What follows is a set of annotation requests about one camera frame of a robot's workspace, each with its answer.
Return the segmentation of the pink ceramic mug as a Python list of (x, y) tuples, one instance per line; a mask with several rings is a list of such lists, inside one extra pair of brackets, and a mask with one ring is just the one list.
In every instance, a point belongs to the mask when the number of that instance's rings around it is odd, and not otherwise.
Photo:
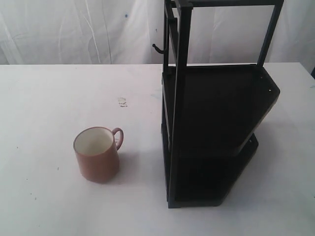
[(124, 141), (120, 128), (95, 126), (80, 132), (73, 141), (79, 171), (88, 181), (107, 183), (119, 171), (118, 150)]

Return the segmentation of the black hook on rack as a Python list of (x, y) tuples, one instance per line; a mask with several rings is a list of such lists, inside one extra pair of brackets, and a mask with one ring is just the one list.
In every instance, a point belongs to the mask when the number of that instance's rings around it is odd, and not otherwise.
[(160, 49), (156, 44), (152, 44), (152, 47), (155, 49), (155, 51), (159, 54), (164, 55), (166, 53), (166, 50)]

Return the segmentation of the black two-tier shelf rack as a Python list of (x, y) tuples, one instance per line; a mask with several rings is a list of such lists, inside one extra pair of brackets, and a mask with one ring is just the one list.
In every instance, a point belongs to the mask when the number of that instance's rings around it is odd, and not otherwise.
[[(196, 7), (273, 6), (255, 64), (189, 66)], [(263, 64), (283, 6), (281, 0), (166, 0), (164, 2), (162, 119), (169, 208), (223, 203), (258, 148), (254, 131), (280, 89)]]

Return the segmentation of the smudged tape mark on table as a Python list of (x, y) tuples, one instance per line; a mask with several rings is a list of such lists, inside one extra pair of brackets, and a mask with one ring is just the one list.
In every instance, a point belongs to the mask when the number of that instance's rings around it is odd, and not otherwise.
[(120, 107), (127, 107), (127, 101), (123, 97), (118, 97), (118, 104)]

